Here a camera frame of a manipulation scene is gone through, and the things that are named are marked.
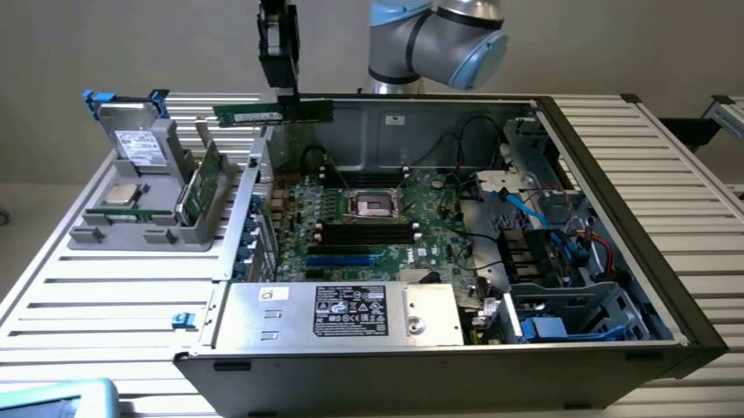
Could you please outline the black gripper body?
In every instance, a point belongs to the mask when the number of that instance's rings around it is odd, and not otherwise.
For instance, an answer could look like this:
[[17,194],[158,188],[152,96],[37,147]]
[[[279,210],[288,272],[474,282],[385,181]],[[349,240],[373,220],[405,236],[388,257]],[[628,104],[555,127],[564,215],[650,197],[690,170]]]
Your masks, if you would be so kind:
[[256,28],[257,57],[268,85],[296,88],[300,55],[296,5],[284,0],[260,0]]

